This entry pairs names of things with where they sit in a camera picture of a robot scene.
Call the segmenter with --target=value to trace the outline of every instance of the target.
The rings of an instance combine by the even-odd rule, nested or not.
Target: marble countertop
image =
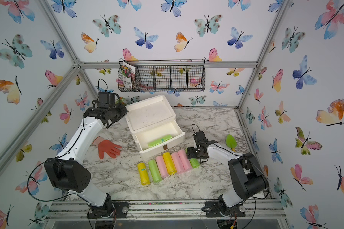
[[[233,108],[174,107],[173,110],[178,125],[186,135],[182,144],[167,150],[170,153],[193,146],[192,124],[198,125],[209,140],[216,140],[222,145],[225,145],[226,136],[231,134],[237,141],[236,151],[249,152]],[[93,183],[102,191],[110,193],[114,200],[217,199],[232,188],[229,169],[215,159],[209,159],[192,171],[174,174],[157,184],[153,183],[148,161],[161,154],[143,160],[125,118],[109,129],[102,129],[99,136],[121,145],[121,154],[116,159],[105,154],[105,158],[101,160],[97,147],[91,145],[83,166],[91,172]],[[148,186],[141,185],[137,168],[139,162],[144,162],[147,166],[151,180]],[[70,196],[67,200],[77,198]]]

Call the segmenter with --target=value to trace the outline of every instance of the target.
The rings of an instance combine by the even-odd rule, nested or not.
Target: open drawer
[[[148,146],[149,142],[161,139],[165,135],[171,135],[172,139],[151,148]],[[173,120],[147,131],[139,132],[133,137],[141,157],[146,159],[184,142],[185,132],[182,132],[177,122]]]

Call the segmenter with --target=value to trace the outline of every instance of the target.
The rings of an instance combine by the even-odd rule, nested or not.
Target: pink garbage bag roll
[[[156,162],[158,165],[159,173],[161,174],[161,177],[164,179],[169,176],[166,164],[164,163],[164,159],[162,155],[159,155],[156,157]]]
[[[180,159],[180,156],[178,155],[177,152],[172,153],[172,160],[174,163],[174,166],[176,167],[177,174],[181,174],[185,172],[185,169],[183,167],[182,161]]]
[[[180,156],[180,159],[182,161],[183,168],[185,169],[185,171],[193,170],[190,160],[187,159],[186,151],[184,149],[180,149],[178,151],[178,155]]]

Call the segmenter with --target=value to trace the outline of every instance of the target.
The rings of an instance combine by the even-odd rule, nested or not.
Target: orange glove
[[[122,149],[121,146],[113,144],[110,140],[102,137],[96,138],[93,144],[98,146],[98,156],[100,159],[104,158],[104,153],[107,153],[111,158],[116,158],[116,155],[120,155],[121,150],[119,149]]]

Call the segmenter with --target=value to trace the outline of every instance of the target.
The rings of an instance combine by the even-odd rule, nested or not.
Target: wire basket
[[[205,90],[204,60],[148,60],[125,61],[134,66],[131,75],[132,88],[125,88],[123,83],[123,61],[118,71],[118,89],[121,92],[164,92]]]

